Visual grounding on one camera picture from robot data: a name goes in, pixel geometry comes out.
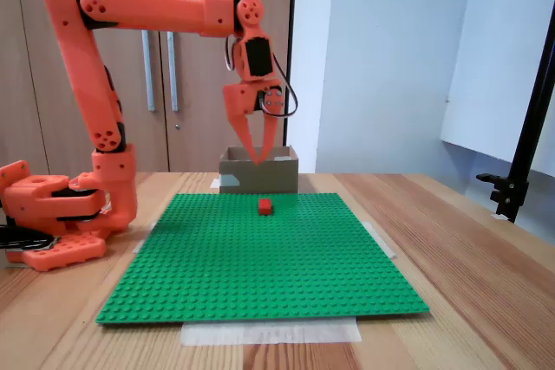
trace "cardboard box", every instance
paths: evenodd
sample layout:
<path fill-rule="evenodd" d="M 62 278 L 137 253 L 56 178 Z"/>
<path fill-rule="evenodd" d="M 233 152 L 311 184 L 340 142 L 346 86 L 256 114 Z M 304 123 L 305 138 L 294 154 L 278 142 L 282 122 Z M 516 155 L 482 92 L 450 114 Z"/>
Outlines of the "cardboard box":
<path fill-rule="evenodd" d="M 298 191 L 298 156 L 290 146 L 274 147 L 268 159 L 254 165 L 246 149 L 231 146 L 219 159 L 219 191 L 228 194 Z"/>

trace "black clamp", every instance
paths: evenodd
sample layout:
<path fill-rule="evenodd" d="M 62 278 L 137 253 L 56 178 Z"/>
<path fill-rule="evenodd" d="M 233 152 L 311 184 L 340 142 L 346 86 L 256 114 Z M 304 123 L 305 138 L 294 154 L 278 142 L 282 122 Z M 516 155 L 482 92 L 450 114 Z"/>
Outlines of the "black clamp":
<path fill-rule="evenodd" d="M 490 199 L 498 203 L 497 214 L 503 214 L 514 223 L 519 208 L 524 203 L 528 192 L 528 181 L 518 181 L 508 177 L 500 177 L 491 173 L 481 173 L 476 178 L 482 182 L 493 184 L 495 191 L 492 191 Z"/>

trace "black stand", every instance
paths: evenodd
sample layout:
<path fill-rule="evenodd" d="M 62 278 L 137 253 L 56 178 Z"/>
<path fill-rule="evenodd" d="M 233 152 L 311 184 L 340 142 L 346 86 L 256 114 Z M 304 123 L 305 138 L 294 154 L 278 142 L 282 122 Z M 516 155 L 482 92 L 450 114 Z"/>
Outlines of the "black stand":
<path fill-rule="evenodd" d="M 539 61 L 536 81 L 532 89 L 532 97 L 528 111 L 520 132 L 519 143 L 514 153 L 513 164 L 508 177 L 499 177 L 491 173 L 482 173 L 476 178 L 480 181 L 490 182 L 496 191 L 492 192 L 490 199 L 498 203 L 497 214 L 503 214 L 509 221 L 514 220 L 519 213 L 519 208 L 524 203 L 528 191 L 528 173 L 538 147 L 539 135 L 544 126 L 547 108 L 552 97 L 553 84 L 555 83 L 555 4 L 553 5 L 552 18 L 545 37 L 544 51 Z"/>

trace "wire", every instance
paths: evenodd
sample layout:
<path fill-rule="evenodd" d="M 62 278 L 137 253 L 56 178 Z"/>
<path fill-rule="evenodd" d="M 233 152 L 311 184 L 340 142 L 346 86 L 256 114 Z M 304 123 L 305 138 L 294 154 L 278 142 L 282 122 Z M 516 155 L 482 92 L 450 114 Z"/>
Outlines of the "wire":
<path fill-rule="evenodd" d="M 273 116 L 273 117 L 278 117 L 278 118 L 287 118 L 287 117 L 291 117 L 293 114 L 295 114 L 295 112 L 298 110 L 298 100 L 297 100 L 297 95 L 295 94 L 295 91 L 293 90 L 293 87 L 291 86 L 291 84 L 287 81 L 287 77 L 285 76 L 284 71 L 281 69 L 281 66 L 279 65 L 278 59 L 276 58 L 276 55 L 273 55 L 274 57 L 274 62 L 276 63 L 276 67 L 277 70 L 279 71 L 279 74 L 281 74 L 281 78 L 282 80 L 285 82 L 285 85 L 287 86 L 287 88 L 289 89 L 289 91 L 291 91 L 291 95 L 293 96 L 293 101 L 295 102 L 295 110 L 293 110 L 290 113 L 287 114 L 275 114 L 275 113 L 271 113 L 270 111 L 268 111 L 268 109 L 265 107 L 264 105 L 264 98 L 263 97 L 258 97 L 258 104 L 260 105 L 260 108 L 262 109 L 262 111 L 265 114 L 268 114 L 269 116 Z"/>

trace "red lego brick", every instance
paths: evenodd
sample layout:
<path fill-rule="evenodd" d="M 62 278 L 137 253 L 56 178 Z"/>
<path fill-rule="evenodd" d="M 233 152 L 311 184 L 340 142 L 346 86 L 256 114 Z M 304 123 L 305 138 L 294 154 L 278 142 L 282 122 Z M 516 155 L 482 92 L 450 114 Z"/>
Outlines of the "red lego brick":
<path fill-rule="evenodd" d="M 258 200 L 258 214 L 261 216 L 271 215 L 271 200 L 269 198 L 261 198 Z"/>

